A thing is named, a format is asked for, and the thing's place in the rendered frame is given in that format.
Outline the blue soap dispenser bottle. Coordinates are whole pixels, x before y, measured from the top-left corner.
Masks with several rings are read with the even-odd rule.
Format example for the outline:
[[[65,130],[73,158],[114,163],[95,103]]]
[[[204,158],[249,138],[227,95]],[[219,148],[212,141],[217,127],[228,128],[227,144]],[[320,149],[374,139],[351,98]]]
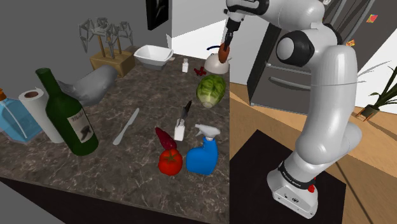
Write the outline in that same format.
[[[0,88],[0,132],[10,141],[27,144],[42,128],[25,106],[15,99],[7,98]]]

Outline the black framed wall picture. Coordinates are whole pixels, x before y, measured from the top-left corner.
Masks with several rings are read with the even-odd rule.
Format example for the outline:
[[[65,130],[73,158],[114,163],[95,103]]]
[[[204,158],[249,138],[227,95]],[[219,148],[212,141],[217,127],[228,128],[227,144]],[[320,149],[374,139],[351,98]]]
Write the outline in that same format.
[[[152,31],[169,19],[169,0],[146,0],[147,27]]]

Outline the red tomato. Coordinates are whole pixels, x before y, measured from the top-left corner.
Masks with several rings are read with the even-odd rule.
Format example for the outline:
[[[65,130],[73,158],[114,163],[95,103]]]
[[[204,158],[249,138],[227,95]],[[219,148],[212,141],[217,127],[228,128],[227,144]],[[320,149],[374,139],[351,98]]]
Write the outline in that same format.
[[[176,149],[164,150],[160,155],[158,168],[168,176],[178,174],[183,166],[183,158]]]

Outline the black robot stand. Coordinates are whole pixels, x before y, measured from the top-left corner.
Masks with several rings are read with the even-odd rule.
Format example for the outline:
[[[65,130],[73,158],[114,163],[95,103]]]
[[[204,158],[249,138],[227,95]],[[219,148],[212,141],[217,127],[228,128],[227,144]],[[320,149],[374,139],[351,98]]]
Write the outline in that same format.
[[[346,184],[322,172],[319,206],[307,219],[274,200],[267,174],[292,151],[256,130],[230,161],[230,224],[342,224]]]

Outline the blue spray bottle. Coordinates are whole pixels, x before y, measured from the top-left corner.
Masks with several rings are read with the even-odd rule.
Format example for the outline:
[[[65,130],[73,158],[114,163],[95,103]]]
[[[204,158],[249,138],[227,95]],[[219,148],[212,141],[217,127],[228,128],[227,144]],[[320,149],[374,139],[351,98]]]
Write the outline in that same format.
[[[186,168],[190,172],[210,175],[218,161],[218,146],[215,137],[220,134],[216,127],[195,124],[199,132],[196,136],[204,135],[201,147],[192,148],[186,155]]]

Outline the white paper towel roll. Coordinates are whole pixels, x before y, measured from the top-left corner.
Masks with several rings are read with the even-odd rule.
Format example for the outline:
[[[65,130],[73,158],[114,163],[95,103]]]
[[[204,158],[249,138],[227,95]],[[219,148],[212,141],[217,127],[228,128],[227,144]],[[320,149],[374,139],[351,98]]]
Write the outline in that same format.
[[[53,143],[64,142],[46,114],[45,108],[48,102],[48,96],[40,88],[23,92],[19,95],[18,99]]]

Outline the green wine bottle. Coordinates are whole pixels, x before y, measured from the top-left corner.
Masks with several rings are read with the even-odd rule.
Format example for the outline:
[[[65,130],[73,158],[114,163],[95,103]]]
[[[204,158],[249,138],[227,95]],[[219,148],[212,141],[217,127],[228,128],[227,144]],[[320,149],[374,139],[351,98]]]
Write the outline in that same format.
[[[77,156],[95,151],[99,141],[80,102],[63,93],[49,68],[35,73],[48,93],[46,114],[69,149]]]

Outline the silver butter knife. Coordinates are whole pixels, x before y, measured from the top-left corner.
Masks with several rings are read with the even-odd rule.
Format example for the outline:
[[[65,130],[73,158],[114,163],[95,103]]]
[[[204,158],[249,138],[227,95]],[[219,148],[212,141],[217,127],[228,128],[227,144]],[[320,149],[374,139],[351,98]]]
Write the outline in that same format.
[[[113,141],[113,145],[119,145],[121,140],[123,139],[123,135],[125,133],[125,131],[127,130],[127,128],[132,125],[132,123],[134,122],[134,120],[136,119],[137,115],[139,114],[139,108],[137,108],[134,113],[131,115],[131,117],[129,118],[128,122],[125,124],[124,128],[122,129],[122,131],[117,135],[117,137],[114,139]]]

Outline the dark red pepper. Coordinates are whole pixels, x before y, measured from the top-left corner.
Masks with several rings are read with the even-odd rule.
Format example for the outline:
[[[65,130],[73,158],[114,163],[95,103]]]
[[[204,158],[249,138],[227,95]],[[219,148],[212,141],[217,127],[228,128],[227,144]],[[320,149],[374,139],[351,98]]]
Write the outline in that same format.
[[[165,150],[177,149],[177,144],[175,140],[173,140],[173,138],[168,135],[168,133],[166,133],[159,127],[155,128],[155,132],[160,140],[161,145]]]

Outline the grey refrigerator with magnets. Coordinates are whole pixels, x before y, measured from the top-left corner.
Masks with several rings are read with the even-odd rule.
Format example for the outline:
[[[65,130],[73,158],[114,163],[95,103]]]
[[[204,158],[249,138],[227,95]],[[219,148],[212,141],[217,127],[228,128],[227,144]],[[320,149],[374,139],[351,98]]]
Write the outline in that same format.
[[[358,35],[366,25],[370,8],[378,7],[380,0],[318,0],[328,1],[323,22],[330,24],[347,38]],[[269,24],[247,81],[249,102],[263,106],[306,115],[310,98],[310,70],[286,65],[276,57],[276,45],[288,32]]]

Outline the white square bowl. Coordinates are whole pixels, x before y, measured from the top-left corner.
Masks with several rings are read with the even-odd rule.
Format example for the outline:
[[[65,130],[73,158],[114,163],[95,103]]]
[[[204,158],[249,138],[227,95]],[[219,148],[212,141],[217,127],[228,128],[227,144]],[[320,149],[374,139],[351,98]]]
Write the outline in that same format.
[[[144,45],[134,53],[134,57],[146,68],[161,71],[174,50],[161,46]]]

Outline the green cabbage head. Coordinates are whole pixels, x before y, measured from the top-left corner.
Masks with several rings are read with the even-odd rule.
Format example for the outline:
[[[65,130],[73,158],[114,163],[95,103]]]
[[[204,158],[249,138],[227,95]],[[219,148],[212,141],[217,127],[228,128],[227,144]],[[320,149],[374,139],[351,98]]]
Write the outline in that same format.
[[[226,82],[222,76],[210,74],[201,79],[196,89],[197,99],[201,105],[209,109],[222,100],[226,90]]]

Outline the wooden block with metal whisks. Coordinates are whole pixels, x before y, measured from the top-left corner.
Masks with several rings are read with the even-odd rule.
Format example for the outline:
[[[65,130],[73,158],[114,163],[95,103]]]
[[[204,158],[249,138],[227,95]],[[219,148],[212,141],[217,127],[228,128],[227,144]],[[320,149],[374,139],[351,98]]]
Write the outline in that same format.
[[[103,65],[109,65],[118,72],[118,77],[124,77],[134,66],[135,60],[132,53],[123,51],[120,38],[126,38],[133,44],[132,29],[128,22],[118,25],[109,23],[106,17],[97,17],[96,21],[88,18],[78,25],[79,38],[85,53],[88,52],[88,43],[94,36],[98,37],[99,53],[90,57],[93,70]]]

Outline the potted green plant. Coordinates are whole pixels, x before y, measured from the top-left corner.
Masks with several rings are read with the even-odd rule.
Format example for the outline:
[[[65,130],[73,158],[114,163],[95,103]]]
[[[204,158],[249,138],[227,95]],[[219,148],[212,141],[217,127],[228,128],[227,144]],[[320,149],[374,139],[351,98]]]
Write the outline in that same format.
[[[368,104],[365,106],[355,117],[363,116],[364,117],[364,122],[371,119],[374,115],[376,115],[380,111],[381,106],[385,106],[388,104],[397,104],[397,99],[393,99],[393,97],[397,96],[397,83],[395,83],[393,86],[392,83],[395,78],[397,78],[397,66],[395,68],[389,68],[393,71],[391,77],[389,78],[386,86],[384,87],[382,93],[378,92],[373,92],[370,94],[372,95],[377,95],[378,99],[374,104]]]

